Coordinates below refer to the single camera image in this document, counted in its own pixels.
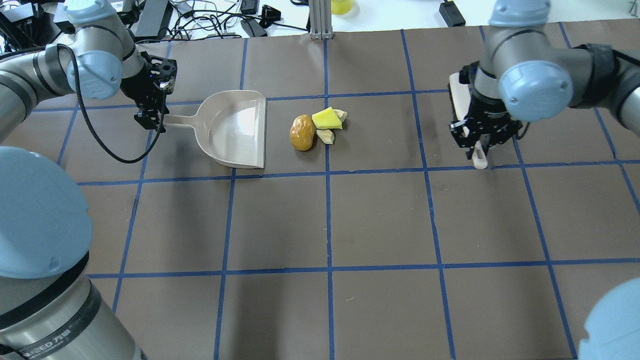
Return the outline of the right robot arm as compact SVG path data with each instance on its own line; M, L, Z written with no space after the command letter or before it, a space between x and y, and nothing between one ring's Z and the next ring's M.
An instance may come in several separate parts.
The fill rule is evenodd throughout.
M544 29L548 0L497 0L482 31L481 58L449 77L450 134L478 170L489 151L512 142L548 269L563 331L577 360L639 358L639 279L608 291L590 311L587 337L574 344L555 265L595 265L598 259L553 260L520 141L530 125L565 109L606 109L639 134L639 51L608 44L554 47Z

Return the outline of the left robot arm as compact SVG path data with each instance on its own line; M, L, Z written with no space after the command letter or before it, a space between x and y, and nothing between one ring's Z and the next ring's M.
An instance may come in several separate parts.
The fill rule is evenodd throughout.
M56 43L1 57L1 139L42 101L75 94L87 128L84 98L122 91L138 107L135 120L165 131L166 97L177 63L137 49L108 0L66 0L75 29ZM46 156L1 148L1 358L3 360L145 360L85 275L93 221L83 192Z

